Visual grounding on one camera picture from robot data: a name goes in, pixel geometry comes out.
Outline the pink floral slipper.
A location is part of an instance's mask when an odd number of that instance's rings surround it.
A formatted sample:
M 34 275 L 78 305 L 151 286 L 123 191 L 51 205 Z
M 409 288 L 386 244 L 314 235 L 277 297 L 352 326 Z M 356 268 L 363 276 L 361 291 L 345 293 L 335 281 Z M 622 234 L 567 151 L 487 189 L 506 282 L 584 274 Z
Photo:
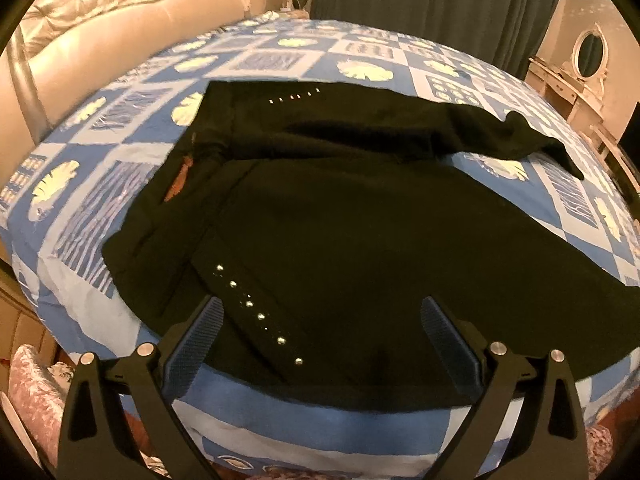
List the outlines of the pink floral slipper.
M 611 431 L 605 426 L 594 425 L 586 429 L 588 479 L 594 480 L 611 463 L 614 442 Z
M 10 365 L 9 399 L 36 448 L 58 468 L 66 396 L 74 371 L 65 363 L 47 366 L 31 344 L 14 352 Z

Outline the pink floral slipper right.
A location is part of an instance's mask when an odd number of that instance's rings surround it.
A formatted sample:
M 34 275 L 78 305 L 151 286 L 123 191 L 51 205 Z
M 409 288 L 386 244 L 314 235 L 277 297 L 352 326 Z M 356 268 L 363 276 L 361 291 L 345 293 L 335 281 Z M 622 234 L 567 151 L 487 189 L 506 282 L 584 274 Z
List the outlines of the pink floral slipper right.
M 588 479 L 594 480 L 611 463 L 614 442 L 611 431 L 605 426 L 594 425 L 586 429 Z

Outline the black television screen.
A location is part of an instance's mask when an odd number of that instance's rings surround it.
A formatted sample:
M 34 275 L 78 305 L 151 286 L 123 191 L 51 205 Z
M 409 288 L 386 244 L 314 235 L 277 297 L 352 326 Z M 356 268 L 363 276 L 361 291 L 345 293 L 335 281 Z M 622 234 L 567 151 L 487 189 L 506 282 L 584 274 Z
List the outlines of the black television screen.
M 618 146 L 634 166 L 638 167 L 640 164 L 640 103 L 636 104 L 628 125 L 618 141 Z

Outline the dark green curtain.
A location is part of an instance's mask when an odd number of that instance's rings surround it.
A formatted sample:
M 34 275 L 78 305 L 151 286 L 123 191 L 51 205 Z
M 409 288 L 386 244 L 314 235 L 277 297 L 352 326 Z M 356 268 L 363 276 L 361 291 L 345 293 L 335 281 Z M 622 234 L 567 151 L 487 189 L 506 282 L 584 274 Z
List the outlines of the dark green curtain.
M 313 18 L 432 40 L 524 78 L 559 0 L 311 0 Z

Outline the oval vanity mirror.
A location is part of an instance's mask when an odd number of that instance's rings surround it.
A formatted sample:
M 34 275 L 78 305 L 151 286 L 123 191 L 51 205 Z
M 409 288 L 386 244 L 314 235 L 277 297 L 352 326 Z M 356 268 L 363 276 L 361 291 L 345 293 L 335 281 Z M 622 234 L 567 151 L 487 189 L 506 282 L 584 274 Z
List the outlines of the oval vanity mirror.
M 605 95 L 609 60 L 608 40 L 599 24 L 592 25 L 578 35 L 570 55 L 573 77 L 600 101 Z

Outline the blue white patterned bedsheet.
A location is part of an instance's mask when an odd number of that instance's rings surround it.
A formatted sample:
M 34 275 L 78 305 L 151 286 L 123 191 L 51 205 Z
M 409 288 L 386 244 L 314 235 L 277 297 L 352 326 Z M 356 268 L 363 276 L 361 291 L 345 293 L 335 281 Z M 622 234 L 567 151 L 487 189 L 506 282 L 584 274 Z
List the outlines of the blue white patterned bedsheet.
M 587 143 L 525 82 L 434 42 L 338 21 L 267 13 L 186 40 L 98 90 L 39 144 L 1 193 L 1 236 L 27 300 L 71 355 L 126 356 L 151 339 L 101 257 L 134 196 L 190 124 L 213 78 L 349 81 L 408 96 L 510 110 L 562 141 L 584 173 L 550 160 L 451 163 L 530 214 L 609 274 L 639 284 L 639 240 L 622 196 Z M 214 462 L 344 477 L 416 478 L 436 460 L 464 408 L 358 415 L 270 398 L 208 367 L 175 404 Z

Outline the cream tufted headboard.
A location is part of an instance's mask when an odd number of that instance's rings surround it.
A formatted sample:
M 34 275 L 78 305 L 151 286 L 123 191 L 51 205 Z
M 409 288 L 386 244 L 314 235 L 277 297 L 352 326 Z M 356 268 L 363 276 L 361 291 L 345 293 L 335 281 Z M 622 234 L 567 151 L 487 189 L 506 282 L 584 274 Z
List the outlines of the cream tufted headboard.
M 85 98 L 268 0 L 35 0 L 1 55 L 1 181 Z

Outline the black studded pants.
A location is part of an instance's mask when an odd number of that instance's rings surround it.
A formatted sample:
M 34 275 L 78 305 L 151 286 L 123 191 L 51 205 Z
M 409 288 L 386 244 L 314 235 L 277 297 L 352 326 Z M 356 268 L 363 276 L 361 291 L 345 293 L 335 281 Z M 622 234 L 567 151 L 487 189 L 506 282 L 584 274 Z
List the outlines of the black studded pants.
M 426 298 L 515 352 L 563 351 L 579 379 L 628 356 L 638 289 L 448 165 L 460 152 L 539 155 L 579 176 L 518 113 L 341 82 L 212 81 L 103 259 L 154 333 L 219 298 L 207 363 L 298 402 L 469 403 L 459 350 L 424 332 Z

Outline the white vanity dresser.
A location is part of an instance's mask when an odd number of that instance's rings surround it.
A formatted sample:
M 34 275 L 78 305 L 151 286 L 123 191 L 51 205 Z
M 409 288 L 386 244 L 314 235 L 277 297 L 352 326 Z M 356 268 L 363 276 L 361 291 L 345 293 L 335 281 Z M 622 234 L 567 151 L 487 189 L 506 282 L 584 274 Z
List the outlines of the white vanity dresser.
M 570 73 L 530 58 L 526 84 L 546 100 L 576 131 L 587 133 L 604 124 L 603 104 Z

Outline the pink floral slipper left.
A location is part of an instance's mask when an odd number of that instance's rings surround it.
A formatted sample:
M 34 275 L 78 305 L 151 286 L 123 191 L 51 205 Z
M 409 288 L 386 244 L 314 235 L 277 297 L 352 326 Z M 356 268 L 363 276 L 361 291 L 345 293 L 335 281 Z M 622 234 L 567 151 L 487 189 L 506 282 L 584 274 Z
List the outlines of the pink floral slipper left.
M 65 363 L 47 366 L 31 344 L 14 352 L 10 365 L 9 399 L 36 448 L 58 468 L 66 396 L 74 371 Z

